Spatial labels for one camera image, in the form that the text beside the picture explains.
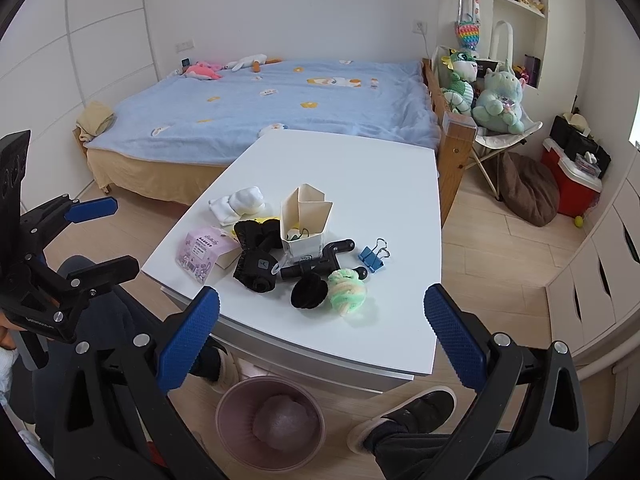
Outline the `pink tissue packet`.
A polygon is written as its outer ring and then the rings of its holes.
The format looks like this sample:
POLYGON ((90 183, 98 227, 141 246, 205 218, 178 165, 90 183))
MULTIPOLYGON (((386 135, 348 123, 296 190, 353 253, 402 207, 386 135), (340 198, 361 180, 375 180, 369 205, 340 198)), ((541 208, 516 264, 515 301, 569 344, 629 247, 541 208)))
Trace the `pink tissue packet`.
POLYGON ((240 244, 226 231, 204 226, 186 234, 176 263, 198 284, 204 285, 215 266, 228 269, 241 252, 240 244))

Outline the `black round cap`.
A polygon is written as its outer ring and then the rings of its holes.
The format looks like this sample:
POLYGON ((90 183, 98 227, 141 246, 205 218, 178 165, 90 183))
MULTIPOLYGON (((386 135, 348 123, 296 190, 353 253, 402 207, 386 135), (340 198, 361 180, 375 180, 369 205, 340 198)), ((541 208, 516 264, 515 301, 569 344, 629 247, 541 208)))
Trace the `black round cap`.
POLYGON ((291 292, 291 304, 298 310, 314 310, 328 296, 328 283, 317 273, 304 274, 291 292))

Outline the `white sock pair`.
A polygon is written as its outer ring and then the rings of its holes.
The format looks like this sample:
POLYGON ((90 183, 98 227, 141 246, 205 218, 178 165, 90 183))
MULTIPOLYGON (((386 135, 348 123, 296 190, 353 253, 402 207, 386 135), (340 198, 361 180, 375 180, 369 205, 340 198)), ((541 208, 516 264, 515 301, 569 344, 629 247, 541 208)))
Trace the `white sock pair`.
POLYGON ((272 213, 266 206, 258 186, 242 188, 230 195, 208 202, 208 209, 220 226, 226 228, 245 219, 270 218, 272 213))

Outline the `blue binder clip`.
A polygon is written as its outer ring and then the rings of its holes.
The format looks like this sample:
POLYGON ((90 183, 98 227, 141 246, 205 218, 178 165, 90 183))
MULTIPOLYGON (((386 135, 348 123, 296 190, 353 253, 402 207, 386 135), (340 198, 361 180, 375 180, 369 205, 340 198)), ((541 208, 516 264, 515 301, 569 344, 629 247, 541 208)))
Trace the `blue binder clip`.
POLYGON ((386 259, 390 258, 388 243, 379 237, 373 247, 366 246, 358 255, 358 259, 370 273, 378 272, 384 266, 386 259))

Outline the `green white fluffy scrunchie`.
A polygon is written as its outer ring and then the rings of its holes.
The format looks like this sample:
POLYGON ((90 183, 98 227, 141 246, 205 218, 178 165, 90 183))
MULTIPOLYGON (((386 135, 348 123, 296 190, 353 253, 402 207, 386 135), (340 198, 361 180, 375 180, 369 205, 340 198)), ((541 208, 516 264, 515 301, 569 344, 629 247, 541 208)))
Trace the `green white fluffy scrunchie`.
POLYGON ((328 296, 326 299, 331 308, 339 315, 349 315, 366 302, 366 285, 356 270, 335 270, 328 276, 328 296))

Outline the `cream paper carton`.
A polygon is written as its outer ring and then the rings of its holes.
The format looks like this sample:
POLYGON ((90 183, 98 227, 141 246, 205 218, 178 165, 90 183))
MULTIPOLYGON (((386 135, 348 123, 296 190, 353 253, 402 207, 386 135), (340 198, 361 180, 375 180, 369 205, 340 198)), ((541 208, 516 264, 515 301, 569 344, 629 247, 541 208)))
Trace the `cream paper carton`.
POLYGON ((317 258, 326 244, 324 233, 333 203, 310 184, 299 185, 281 204, 280 237, 288 260, 317 258))

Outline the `yellow plastic hair clip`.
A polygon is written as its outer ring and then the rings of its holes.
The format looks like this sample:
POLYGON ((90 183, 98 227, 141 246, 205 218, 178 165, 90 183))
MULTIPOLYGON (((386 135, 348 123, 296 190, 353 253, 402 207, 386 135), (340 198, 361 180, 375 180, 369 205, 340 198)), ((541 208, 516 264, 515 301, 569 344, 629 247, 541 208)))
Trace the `yellow plastic hair clip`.
POLYGON ((280 218, 279 217, 258 217, 258 218, 253 218, 253 219, 247 219, 246 221, 255 221, 257 223, 265 223, 265 222, 270 221, 270 220, 274 220, 274 221, 279 222, 280 218))

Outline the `white right slipper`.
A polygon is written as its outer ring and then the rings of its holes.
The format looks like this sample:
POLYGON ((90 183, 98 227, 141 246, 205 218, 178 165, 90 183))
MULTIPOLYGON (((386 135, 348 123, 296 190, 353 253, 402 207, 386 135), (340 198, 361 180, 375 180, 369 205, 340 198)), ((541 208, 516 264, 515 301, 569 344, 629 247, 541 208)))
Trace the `white right slipper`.
POLYGON ((231 353, 213 348, 206 361, 205 379, 216 393, 226 393, 240 382, 238 364, 231 353))

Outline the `white drawer unit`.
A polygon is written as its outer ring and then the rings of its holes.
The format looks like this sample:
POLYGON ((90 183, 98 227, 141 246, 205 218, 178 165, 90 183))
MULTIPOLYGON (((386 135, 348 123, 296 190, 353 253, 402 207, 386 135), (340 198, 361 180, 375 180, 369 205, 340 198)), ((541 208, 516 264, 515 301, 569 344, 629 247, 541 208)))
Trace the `white drawer unit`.
POLYGON ((639 159, 575 255, 546 286, 551 336, 572 356, 620 336, 639 317, 639 159))

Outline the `white nightstand with drawers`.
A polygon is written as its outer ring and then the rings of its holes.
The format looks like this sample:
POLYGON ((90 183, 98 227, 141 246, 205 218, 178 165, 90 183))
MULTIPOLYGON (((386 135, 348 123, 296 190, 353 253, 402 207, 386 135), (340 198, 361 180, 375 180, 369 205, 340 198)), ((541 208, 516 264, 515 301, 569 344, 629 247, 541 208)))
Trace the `white nightstand with drawers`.
POLYGON ((364 279, 352 313, 330 304, 293 307, 292 284, 252 292, 217 266, 220 315, 213 334, 243 359, 344 396, 376 396, 431 374, 436 337, 423 312, 427 287, 442 277, 436 157, 431 148, 326 132, 273 130, 248 148, 181 217, 143 265, 179 307, 200 283, 179 266, 188 234, 210 226, 209 205, 257 186, 265 216, 281 219, 276 258, 292 270, 338 247, 344 269, 371 249, 382 264, 364 279))

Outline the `red cooler box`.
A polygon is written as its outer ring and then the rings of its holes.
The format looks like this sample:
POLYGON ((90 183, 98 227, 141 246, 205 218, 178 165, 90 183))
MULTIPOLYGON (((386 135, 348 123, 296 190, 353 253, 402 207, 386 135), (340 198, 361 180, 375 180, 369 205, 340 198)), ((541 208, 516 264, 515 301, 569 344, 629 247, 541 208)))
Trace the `red cooler box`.
POLYGON ((582 217, 598 202, 602 181, 580 170, 551 138, 547 138, 542 144, 541 163, 551 171, 558 186, 560 214, 582 217))

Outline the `black storage bag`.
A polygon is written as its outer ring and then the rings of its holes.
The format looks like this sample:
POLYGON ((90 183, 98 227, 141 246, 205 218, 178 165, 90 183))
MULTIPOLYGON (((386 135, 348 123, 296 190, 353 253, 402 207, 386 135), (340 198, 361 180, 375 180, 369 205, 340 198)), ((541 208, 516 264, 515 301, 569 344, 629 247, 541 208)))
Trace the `black storage bag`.
POLYGON ((587 153, 593 155, 596 158, 594 164, 599 170, 598 177, 602 178, 605 175, 611 163, 611 156, 598 142, 590 136, 584 136, 563 116, 555 116, 550 130, 550 138, 562 148, 572 162, 576 162, 578 155, 582 158, 586 158, 587 153))

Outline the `mint unicorn plush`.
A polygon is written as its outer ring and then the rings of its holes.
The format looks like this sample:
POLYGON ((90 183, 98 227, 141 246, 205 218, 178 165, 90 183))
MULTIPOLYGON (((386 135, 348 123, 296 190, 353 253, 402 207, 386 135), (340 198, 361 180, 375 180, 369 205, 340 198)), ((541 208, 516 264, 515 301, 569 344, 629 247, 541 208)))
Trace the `mint unicorn plush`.
POLYGON ((524 132, 522 121, 525 80, 513 70, 491 70, 484 77, 484 90, 480 92, 472 117, 477 125, 498 133, 524 132))

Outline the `rainbow crochet bag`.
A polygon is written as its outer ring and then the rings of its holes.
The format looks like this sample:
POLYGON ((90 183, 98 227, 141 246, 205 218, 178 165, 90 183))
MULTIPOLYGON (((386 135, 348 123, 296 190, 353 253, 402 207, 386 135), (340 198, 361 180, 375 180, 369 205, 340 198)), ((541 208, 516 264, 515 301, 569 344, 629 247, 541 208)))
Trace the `rainbow crochet bag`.
POLYGON ((480 0, 458 0, 454 30, 461 49, 476 50, 480 43, 480 0))

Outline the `white wall shelf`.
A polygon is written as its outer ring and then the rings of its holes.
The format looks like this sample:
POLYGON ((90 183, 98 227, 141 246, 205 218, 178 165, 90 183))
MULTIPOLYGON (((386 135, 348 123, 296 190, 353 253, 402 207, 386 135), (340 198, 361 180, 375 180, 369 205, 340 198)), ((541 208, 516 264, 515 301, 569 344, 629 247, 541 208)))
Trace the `white wall shelf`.
POLYGON ((513 65, 525 70, 528 85, 538 88, 547 42, 548 0, 494 0, 494 23, 512 25, 513 65))

